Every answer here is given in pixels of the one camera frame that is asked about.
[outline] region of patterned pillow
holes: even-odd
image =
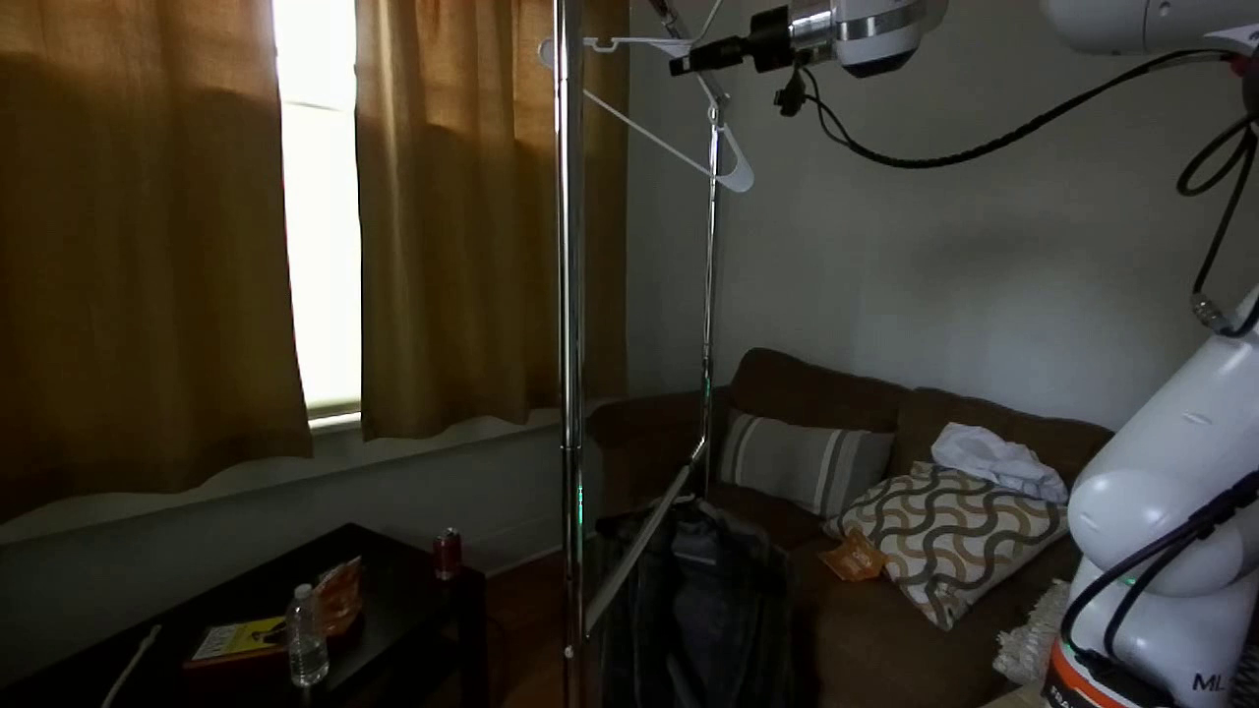
[[[876,543],[887,578],[941,631],[1066,530],[1063,506],[927,462],[852,501],[841,526]]]
[[[887,451],[891,433],[803,429],[734,408],[719,451],[719,481],[839,521],[848,501],[876,485]]]

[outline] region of brown couch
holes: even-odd
[[[1032,417],[944,388],[852,376],[775,349],[742,355],[730,384],[716,393],[716,429],[725,429],[730,408],[790,424],[891,433],[885,477],[927,462],[927,445],[948,420],[982,424],[1033,447],[1066,485],[1108,441],[1096,424]],[[663,493],[697,445],[697,399],[674,393],[600,405],[591,417],[591,441],[605,472],[600,511],[634,511]],[[1011,687],[991,667],[999,633],[1022,625],[1051,578],[1068,578],[1079,563],[1063,535],[982,593],[957,631],[935,631],[885,578],[839,582],[819,563],[819,552],[839,546],[839,540],[794,504],[727,485],[716,485],[709,501],[763,526],[790,555],[803,658],[822,708],[974,708],[999,695]]]

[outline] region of wall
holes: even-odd
[[[415,546],[451,522],[481,572],[558,546],[553,424],[435,445],[326,438],[314,462],[241,463],[190,494],[102,494],[0,526],[0,684],[337,522]]]
[[[709,39],[742,30],[752,9],[763,4],[727,0]],[[634,25],[657,30],[643,4]],[[862,140],[925,159],[995,136],[1133,62],[1063,46],[1033,0],[957,0],[906,71],[813,76]],[[758,174],[746,195],[725,195],[719,376],[746,348],[780,348],[1121,424],[1202,338],[1185,299],[1228,190],[1185,201],[1176,174],[1239,119],[1232,71],[1176,68],[1129,83],[944,174],[876,169],[830,146],[806,110],[780,119],[786,76],[734,68],[719,83]],[[634,54],[634,114],[702,155],[702,104],[657,54]],[[702,181],[647,146],[630,169],[630,374],[642,393],[691,388]],[[1256,260],[1256,206],[1251,194],[1211,275],[1228,302],[1256,281],[1244,266]]]

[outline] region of curtain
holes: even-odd
[[[558,399],[552,0],[359,0],[365,438]],[[621,0],[584,4],[625,30]],[[621,58],[584,88],[625,104]],[[584,125],[584,380],[625,371],[625,133]]]
[[[305,451],[266,0],[0,4],[0,521]]]

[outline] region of table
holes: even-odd
[[[207,625],[284,612],[299,582],[326,566],[363,555],[363,625],[334,645],[334,667],[314,704],[423,704],[443,682],[461,675],[461,699],[489,704],[489,631],[483,573],[461,572],[435,582],[431,555],[384,540],[365,526],[337,526],[304,543],[207,593],[190,597],[132,631],[121,631],[19,684],[0,692],[0,704],[102,704],[116,674],[132,661],[142,637],[157,631],[125,684],[121,704],[299,704],[288,684],[288,665],[275,661],[251,674],[190,675],[186,661]]]

